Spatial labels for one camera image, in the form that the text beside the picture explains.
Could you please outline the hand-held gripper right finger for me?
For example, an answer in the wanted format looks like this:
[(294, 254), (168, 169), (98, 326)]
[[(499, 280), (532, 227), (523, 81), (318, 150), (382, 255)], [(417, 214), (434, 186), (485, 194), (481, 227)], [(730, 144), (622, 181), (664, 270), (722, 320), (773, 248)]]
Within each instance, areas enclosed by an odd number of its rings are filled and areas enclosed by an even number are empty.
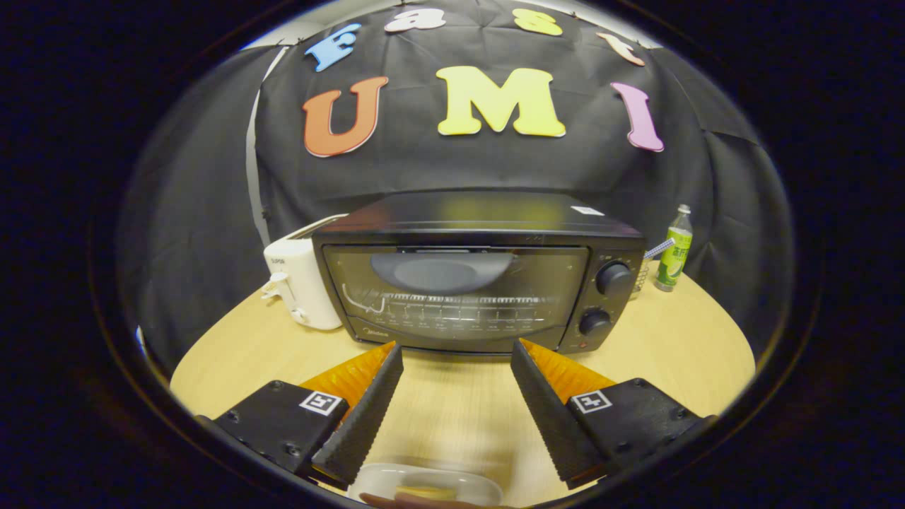
[(617, 382), (526, 339), (510, 366), (557, 476), (569, 488), (650, 466), (698, 438), (699, 416), (642, 378)]

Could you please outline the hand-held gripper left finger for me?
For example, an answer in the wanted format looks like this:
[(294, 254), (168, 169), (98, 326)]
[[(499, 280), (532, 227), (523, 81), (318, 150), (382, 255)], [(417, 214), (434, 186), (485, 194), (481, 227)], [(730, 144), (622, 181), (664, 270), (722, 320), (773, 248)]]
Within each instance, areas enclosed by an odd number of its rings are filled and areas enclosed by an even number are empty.
[(272, 380), (212, 422), (258, 460), (310, 482), (346, 489), (364, 464), (403, 373), (393, 341), (304, 383)]

